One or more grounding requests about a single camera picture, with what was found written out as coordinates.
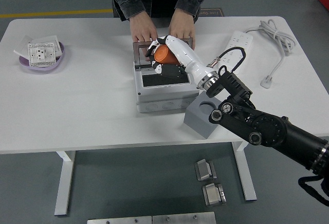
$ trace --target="cable connector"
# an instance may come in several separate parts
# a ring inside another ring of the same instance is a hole
[[[272,78],[270,78],[269,75],[263,78],[263,80],[261,81],[261,86],[263,86],[266,89],[269,89],[271,87],[271,84],[272,84]]]
[[[214,66],[221,60],[221,58],[216,57],[211,63],[207,65],[207,67],[214,68]]]

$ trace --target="yellow floor line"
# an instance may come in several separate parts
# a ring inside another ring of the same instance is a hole
[[[12,13],[12,14],[0,14],[0,18],[6,18],[6,17],[54,16],[54,15],[89,14],[89,13],[111,13],[111,12],[113,12],[113,9],[78,10],[78,11],[58,11],[58,12]]]

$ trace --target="person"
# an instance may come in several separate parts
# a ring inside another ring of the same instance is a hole
[[[113,0],[114,14],[130,21],[133,42],[154,41],[158,37],[151,17],[171,17],[169,35],[193,38],[194,23],[204,0]]]

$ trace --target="orange cup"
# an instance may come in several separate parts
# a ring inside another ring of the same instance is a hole
[[[161,64],[178,64],[178,59],[167,45],[160,45],[154,53],[154,59]]]

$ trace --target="screw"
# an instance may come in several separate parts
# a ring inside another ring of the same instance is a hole
[[[231,104],[224,104],[223,105],[223,107],[222,107],[222,110],[224,111],[224,112],[226,112],[226,113],[229,113],[229,112],[231,112],[231,110],[232,110],[232,106],[231,106]]]

